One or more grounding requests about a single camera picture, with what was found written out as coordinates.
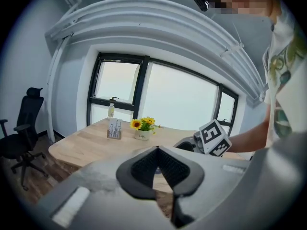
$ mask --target yellow flower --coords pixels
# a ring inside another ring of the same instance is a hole
[[[155,119],[153,117],[144,117],[142,118],[142,121],[145,121],[146,123],[150,125],[154,125],[155,123]]]
[[[142,127],[142,121],[139,119],[133,119],[130,124],[130,128],[139,130]]]

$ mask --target office chair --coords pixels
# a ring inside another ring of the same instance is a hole
[[[32,160],[37,157],[46,158],[46,156],[40,152],[38,154],[31,154],[38,136],[35,130],[35,121],[40,107],[43,104],[44,98],[40,96],[40,91],[42,89],[29,88],[27,90],[27,95],[23,98],[21,102],[21,107],[19,111],[19,116],[17,120],[17,127],[14,128],[18,134],[7,135],[4,123],[8,120],[0,120],[0,125],[4,134],[4,138],[0,139],[0,156],[7,159],[16,159],[17,164],[11,167],[11,170],[16,174],[16,169],[21,167],[21,186],[25,191],[28,188],[24,185],[24,175],[27,167],[31,167],[39,172],[41,172],[45,177],[48,174],[42,169],[38,168],[31,163]]]

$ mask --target window frame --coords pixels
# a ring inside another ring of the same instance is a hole
[[[119,102],[116,100],[115,101],[105,100],[105,99],[97,98],[94,96],[101,63],[114,62],[114,60],[123,62],[123,63],[134,63],[134,64],[140,65],[139,74],[138,74],[136,84],[135,84],[135,91],[134,91],[132,104]],[[217,81],[199,72],[196,72],[194,70],[191,70],[191,69],[188,69],[188,68],[185,68],[185,67],[167,62],[167,61],[150,58],[149,56],[137,56],[137,55],[129,55],[129,54],[116,54],[116,53],[109,53],[109,54],[99,53],[97,56],[97,59],[94,65],[94,69],[92,72],[92,76],[91,76],[88,98],[87,98],[86,125],[87,126],[91,125],[91,104],[110,106],[110,104],[113,103],[115,108],[133,111],[133,119],[138,118],[141,97],[142,97],[142,90],[144,86],[148,64],[150,62],[183,71],[187,74],[191,74],[211,84],[214,84],[215,86],[218,86],[218,93],[217,93],[215,108],[213,112],[213,119],[217,120],[220,106],[221,106],[222,93],[225,93],[229,95],[230,97],[234,98],[235,102],[234,102],[231,121],[230,122],[218,121],[221,125],[229,127],[228,136],[230,136],[230,133],[231,133],[234,121],[235,121],[235,117],[236,117],[236,109],[237,109],[238,98],[239,98],[239,96],[236,93],[234,93],[232,90],[230,90],[229,88],[222,85],[221,83],[218,83]]]

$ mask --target printed shirt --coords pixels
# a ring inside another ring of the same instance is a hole
[[[298,108],[298,113],[294,113],[295,105],[301,104],[299,97],[295,96],[299,94],[296,93],[296,89],[300,88],[300,83],[294,81],[302,79],[302,77],[295,76],[295,80],[293,79],[293,83],[290,84],[291,88],[287,87],[283,90],[296,72],[306,73],[306,38],[293,15],[282,1],[281,9],[282,14],[277,17],[277,23],[273,29],[271,45],[263,56],[263,65],[269,86],[264,102],[271,105],[266,147],[270,147],[274,141],[291,134],[293,132],[292,126],[300,127],[295,128],[295,130],[302,130],[301,127],[305,129],[305,124],[299,124],[298,122],[307,121],[305,114],[299,112],[303,108]],[[301,83],[301,87],[306,86],[307,79],[303,78],[303,80],[304,83]]]

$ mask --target flower pot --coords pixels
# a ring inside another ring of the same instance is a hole
[[[136,130],[134,134],[134,138],[138,140],[149,140],[151,131],[143,131],[143,130]]]

